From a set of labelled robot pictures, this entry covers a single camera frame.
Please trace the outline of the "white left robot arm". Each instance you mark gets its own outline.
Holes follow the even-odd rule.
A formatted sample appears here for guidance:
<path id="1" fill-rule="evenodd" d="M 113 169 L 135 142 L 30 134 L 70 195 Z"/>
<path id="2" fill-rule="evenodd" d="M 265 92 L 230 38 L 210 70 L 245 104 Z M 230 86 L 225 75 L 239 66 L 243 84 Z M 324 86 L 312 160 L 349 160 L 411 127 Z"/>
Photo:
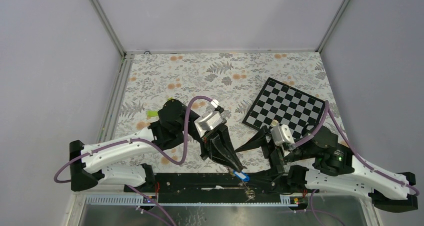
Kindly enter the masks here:
<path id="1" fill-rule="evenodd" d="M 69 145 L 69 162 L 64 165 L 70 171 L 70 188 L 81 192 L 102 185 L 128 185 L 148 192 L 155 186 L 151 166 L 119 166 L 118 162 L 130 157 L 160 153 L 175 165 L 182 165 L 188 155 L 189 140 L 199 143 L 200 157 L 232 169 L 243 182 L 249 177 L 236 155 L 223 108 L 216 99 L 204 97 L 212 107 L 202 115 L 192 110 L 200 97 L 188 105 L 176 99 L 168 100 L 158 111 L 158 120 L 149 126 L 107 142 L 84 144 L 76 140 Z"/>

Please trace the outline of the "blue key tag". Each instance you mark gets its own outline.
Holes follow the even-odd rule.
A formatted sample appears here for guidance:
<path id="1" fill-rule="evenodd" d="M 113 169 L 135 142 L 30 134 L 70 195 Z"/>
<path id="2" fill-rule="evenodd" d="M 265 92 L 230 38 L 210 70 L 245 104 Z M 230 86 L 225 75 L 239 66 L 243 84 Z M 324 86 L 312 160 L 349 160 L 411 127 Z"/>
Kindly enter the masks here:
<path id="1" fill-rule="evenodd" d="M 237 178 L 239 178 L 242 182 L 249 182 L 250 181 L 250 177 L 244 172 L 233 171 L 233 174 Z"/>

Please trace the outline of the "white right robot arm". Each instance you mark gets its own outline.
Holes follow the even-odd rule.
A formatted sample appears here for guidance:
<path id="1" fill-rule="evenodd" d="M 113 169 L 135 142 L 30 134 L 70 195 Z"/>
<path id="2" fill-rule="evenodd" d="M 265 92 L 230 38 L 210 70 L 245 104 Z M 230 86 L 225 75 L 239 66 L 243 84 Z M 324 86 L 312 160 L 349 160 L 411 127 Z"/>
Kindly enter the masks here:
<path id="1" fill-rule="evenodd" d="M 393 173 L 360 159 L 338 143 L 327 127 L 297 146 L 287 125 L 262 127 L 237 151 L 261 148 L 268 170 L 251 173 L 249 182 L 266 193 L 334 192 L 368 200 L 377 209 L 403 213 L 418 209 L 411 192 L 416 177 Z"/>

